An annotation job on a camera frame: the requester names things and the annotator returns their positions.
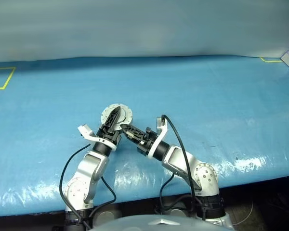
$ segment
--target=circular flange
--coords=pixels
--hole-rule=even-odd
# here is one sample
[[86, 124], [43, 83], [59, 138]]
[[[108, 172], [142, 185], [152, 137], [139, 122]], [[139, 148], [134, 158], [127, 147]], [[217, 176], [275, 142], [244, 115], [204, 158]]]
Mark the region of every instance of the circular flange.
[[116, 107], [120, 107], [120, 117], [115, 125], [115, 131], [121, 130], [120, 125], [121, 124], [130, 124], [133, 120], [133, 113], [131, 112], [131, 109], [121, 103], [115, 103], [112, 105], [109, 105], [107, 108], [105, 108], [101, 115], [101, 122], [104, 124], [109, 116], [109, 114], [114, 110]]

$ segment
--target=floor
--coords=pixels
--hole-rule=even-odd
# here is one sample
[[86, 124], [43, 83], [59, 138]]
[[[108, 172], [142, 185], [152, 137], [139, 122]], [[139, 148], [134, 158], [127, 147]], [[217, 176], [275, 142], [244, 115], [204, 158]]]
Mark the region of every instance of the floor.
[[[289, 177], [243, 186], [221, 189], [226, 211], [237, 231], [289, 230]], [[122, 203], [118, 206], [123, 216], [153, 213], [156, 198]], [[64, 221], [62, 211], [41, 214], [0, 217], [0, 231], [51, 231]]]

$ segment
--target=blue table surface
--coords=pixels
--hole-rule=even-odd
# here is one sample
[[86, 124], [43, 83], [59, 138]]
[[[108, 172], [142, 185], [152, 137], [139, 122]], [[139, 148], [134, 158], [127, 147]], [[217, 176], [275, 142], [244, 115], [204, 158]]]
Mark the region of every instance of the blue table surface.
[[[237, 56], [75, 58], [0, 63], [16, 71], [0, 90], [0, 216], [63, 210], [63, 166], [87, 144], [77, 127], [97, 131], [112, 103], [133, 110], [133, 124], [156, 128], [167, 114], [186, 149], [211, 163], [219, 186], [289, 176], [289, 68]], [[0, 86], [9, 71], [0, 71]], [[166, 140], [177, 144], [171, 131]], [[83, 155], [71, 162], [65, 183]], [[170, 176], [122, 137], [104, 177], [117, 202], [158, 196]], [[165, 195], [188, 192], [175, 178]], [[98, 183], [95, 204], [111, 193]]]

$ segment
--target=white wall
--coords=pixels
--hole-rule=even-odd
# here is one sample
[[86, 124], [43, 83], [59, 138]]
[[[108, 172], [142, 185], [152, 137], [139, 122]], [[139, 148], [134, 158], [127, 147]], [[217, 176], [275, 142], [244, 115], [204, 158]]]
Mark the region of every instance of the white wall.
[[0, 61], [289, 49], [289, 0], [0, 0]]

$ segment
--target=yellow tape line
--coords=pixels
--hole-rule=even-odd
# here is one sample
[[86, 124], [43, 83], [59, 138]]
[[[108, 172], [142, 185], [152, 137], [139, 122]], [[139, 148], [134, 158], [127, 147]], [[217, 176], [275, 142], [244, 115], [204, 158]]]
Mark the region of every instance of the yellow tape line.
[[282, 63], [282, 60], [265, 60], [264, 58], [260, 57], [262, 61], [265, 63]]
[[15, 66], [12, 66], [12, 67], [0, 67], [0, 70], [8, 70], [8, 69], [11, 69], [11, 73], [10, 75], [8, 76], [8, 78], [6, 79], [4, 85], [2, 87], [0, 87], [0, 90], [4, 90], [6, 88], [6, 86], [8, 85], [8, 83], [10, 82], [10, 79], [12, 78], [15, 70], [16, 70], [16, 67]]

